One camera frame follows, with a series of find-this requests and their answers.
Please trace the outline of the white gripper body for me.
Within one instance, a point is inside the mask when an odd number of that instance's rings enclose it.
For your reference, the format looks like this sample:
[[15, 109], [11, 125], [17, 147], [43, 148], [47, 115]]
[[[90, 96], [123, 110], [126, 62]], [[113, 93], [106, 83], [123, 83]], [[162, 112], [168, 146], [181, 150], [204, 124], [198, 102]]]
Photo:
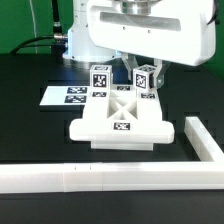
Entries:
[[95, 45], [165, 61], [200, 65], [216, 50], [215, 0], [158, 0], [148, 15], [131, 15], [115, 0], [89, 0]]

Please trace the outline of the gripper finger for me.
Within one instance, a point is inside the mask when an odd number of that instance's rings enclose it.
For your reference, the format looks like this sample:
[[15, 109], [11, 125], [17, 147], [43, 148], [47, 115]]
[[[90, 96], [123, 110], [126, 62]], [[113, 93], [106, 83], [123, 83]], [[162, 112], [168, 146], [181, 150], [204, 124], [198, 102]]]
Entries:
[[153, 73], [153, 84], [156, 89], [164, 85], [164, 75], [167, 72], [170, 62], [161, 59], [154, 60], [155, 71]]
[[136, 57], [132, 54], [122, 55], [121, 56], [122, 62], [125, 65], [125, 68], [128, 72], [128, 79], [132, 80], [133, 78], [133, 69], [138, 67], [138, 63]]

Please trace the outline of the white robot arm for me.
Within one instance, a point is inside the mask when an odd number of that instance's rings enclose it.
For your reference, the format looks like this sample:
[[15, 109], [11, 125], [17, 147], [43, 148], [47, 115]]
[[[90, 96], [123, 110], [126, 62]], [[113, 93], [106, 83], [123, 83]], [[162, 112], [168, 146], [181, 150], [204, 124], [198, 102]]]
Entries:
[[103, 51], [190, 66], [216, 50], [215, 0], [89, 0], [90, 39]]

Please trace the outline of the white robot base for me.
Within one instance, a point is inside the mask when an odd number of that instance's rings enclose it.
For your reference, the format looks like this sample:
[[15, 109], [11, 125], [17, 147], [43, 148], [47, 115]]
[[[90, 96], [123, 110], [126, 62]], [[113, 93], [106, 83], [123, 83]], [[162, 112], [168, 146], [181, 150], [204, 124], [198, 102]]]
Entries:
[[73, 0], [73, 24], [68, 30], [67, 50], [63, 58], [70, 62], [92, 63], [110, 61], [120, 54], [93, 44], [88, 31], [88, 0]]

